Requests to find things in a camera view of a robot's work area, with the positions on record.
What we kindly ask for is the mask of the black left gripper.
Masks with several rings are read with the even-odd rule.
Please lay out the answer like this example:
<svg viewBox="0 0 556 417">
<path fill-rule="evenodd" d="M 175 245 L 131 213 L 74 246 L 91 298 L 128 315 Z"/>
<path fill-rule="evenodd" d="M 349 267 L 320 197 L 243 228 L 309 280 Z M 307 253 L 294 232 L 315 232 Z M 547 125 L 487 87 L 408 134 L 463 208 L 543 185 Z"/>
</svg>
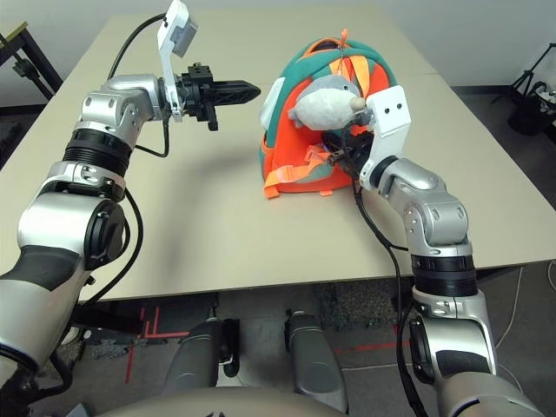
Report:
<svg viewBox="0 0 556 417">
<path fill-rule="evenodd" d="M 198 122 L 206 122 L 209 130 L 218 130 L 215 106 L 248 103 L 261 94 L 259 87 L 246 81 L 213 83 L 209 66 L 201 63 L 188 66 L 188 71 L 178 76 L 176 87 L 184 113 Z"/>
</svg>

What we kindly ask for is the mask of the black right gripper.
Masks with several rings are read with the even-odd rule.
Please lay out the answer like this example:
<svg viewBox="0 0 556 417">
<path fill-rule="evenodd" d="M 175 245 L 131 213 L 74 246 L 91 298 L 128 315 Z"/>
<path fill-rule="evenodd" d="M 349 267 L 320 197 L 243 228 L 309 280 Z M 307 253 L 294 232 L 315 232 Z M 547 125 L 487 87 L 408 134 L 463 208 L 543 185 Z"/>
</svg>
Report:
<svg viewBox="0 0 556 417">
<path fill-rule="evenodd" d="M 374 141 L 373 132 L 363 132 L 359 135 L 336 135 L 324 133 L 323 144 L 327 150 L 343 150 L 330 153 L 328 164 L 332 167 L 344 168 L 348 174 L 359 174 L 367 162 Z"/>
</svg>

